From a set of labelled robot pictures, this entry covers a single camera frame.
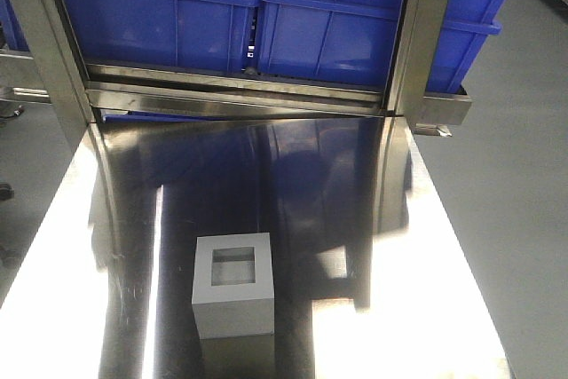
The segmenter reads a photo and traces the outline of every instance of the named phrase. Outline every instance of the gray floor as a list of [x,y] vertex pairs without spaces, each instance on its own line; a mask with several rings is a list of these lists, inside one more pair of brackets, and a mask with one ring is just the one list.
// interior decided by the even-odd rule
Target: gray floor
[[[0,127],[0,176],[15,192],[13,199],[0,201],[0,244],[22,254],[36,235],[71,161],[51,106],[27,104],[25,108],[22,116]],[[14,275],[14,270],[0,265],[0,305]]]
[[517,379],[568,378],[568,8],[507,0],[454,138],[418,137]]

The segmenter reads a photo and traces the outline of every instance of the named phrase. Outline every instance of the metal post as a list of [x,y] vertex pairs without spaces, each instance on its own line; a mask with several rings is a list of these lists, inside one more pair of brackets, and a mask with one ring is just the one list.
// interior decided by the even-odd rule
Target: metal post
[[416,125],[448,0],[405,0],[385,107]]
[[62,0],[11,0],[45,89],[72,149],[93,115],[87,71]]

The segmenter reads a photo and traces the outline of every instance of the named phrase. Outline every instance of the stainless steel frame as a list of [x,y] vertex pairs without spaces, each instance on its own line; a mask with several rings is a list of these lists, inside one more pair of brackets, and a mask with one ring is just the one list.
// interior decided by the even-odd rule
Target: stainless steel frame
[[403,115],[413,128],[422,118],[459,122],[469,104],[438,96],[424,101],[447,0],[405,1],[386,93],[266,76],[85,65],[62,0],[11,1],[32,56],[0,51],[0,74],[26,88],[15,91],[16,98],[44,102],[43,91],[49,94],[71,146],[95,120],[93,107],[231,117]]
[[45,89],[71,147],[94,117],[85,97],[87,72],[63,0],[12,0]]

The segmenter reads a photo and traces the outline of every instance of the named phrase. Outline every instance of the white box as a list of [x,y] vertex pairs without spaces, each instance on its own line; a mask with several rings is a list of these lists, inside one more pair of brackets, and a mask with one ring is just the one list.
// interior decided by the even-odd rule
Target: white box
[[192,305],[201,339],[274,333],[270,234],[199,237]]

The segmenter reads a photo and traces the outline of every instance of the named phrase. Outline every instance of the stainless steel table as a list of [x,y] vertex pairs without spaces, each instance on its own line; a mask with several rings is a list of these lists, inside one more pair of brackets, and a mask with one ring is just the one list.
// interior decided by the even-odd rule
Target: stainless steel table
[[[269,232],[274,335],[200,340],[198,236]],[[404,119],[92,125],[0,310],[2,377],[509,378]]]

